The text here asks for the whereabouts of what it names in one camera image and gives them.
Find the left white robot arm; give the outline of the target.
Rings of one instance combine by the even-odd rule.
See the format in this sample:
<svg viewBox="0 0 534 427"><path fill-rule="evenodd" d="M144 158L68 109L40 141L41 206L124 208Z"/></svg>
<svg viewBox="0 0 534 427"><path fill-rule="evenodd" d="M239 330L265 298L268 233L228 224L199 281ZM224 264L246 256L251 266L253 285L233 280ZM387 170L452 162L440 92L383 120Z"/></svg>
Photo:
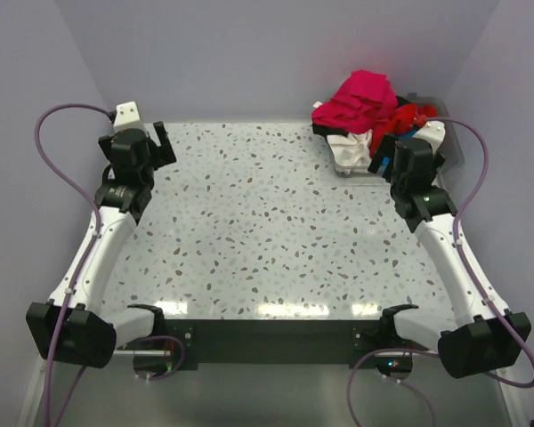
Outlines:
<svg viewBox="0 0 534 427"><path fill-rule="evenodd" d="M126 240L151 201L154 173L175 163L163 123L152 140L142 129L120 130L99 139L109 165L93 199L91 221L69 270L46 302L30 304L26 321L41 357L55 362L103 368L116 348L137 340L156 349L166 340L163 311L132 304L107 318L102 300Z"/></svg>

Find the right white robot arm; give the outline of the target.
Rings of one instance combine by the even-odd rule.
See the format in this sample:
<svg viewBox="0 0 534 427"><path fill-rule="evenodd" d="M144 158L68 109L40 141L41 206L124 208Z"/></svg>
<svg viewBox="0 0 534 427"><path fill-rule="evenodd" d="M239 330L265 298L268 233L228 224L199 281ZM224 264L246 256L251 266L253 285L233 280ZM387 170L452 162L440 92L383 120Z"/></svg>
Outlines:
<svg viewBox="0 0 534 427"><path fill-rule="evenodd" d="M449 193L434 185L443 163L428 141L386 135L370 164L390 183L397 214L430 256L451 304L440 316L412 303L385 309L378 337L391 350L406 342L434 350L452 377L463 378L512 366L531 324L490 284L455 223Z"/></svg>

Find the magenta t shirt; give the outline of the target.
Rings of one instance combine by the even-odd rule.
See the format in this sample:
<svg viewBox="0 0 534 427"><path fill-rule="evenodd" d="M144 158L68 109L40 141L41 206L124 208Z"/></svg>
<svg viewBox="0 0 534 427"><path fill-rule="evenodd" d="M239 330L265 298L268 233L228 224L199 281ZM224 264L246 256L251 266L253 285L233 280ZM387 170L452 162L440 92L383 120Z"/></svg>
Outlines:
<svg viewBox="0 0 534 427"><path fill-rule="evenodd" d="M353 71L336 93L311 113L315 125L361 134L386 124L398 108L386 75Z"/></svg>

